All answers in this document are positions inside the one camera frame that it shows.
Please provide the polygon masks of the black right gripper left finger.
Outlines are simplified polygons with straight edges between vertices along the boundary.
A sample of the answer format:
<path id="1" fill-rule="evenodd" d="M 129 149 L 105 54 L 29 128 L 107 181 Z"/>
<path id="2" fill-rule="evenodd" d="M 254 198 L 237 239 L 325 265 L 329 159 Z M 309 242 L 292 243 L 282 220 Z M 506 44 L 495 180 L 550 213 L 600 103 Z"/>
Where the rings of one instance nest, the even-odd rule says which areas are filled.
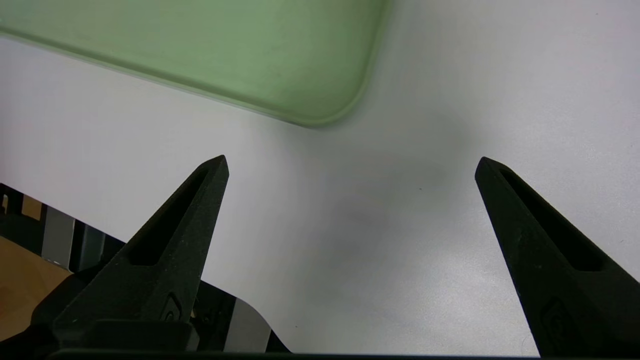
<path id="1" fill-rule="evenodd" d="M 201 282 L 226 192 L 224 155 L 202 162 L 53 321 L 56 331 L 97 321 L 185 321 Z"/>

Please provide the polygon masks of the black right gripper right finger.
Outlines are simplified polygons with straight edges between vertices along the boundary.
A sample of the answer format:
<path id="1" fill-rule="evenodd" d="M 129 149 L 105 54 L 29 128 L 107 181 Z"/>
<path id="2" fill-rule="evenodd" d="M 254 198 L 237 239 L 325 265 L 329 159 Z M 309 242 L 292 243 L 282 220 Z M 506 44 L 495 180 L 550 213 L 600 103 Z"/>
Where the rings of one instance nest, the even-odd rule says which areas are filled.
<path id="1" fill-rule="evenodd" d="M 475 182 L 539 355 L 637 357 L 639 282 L 501 162 Z"/>

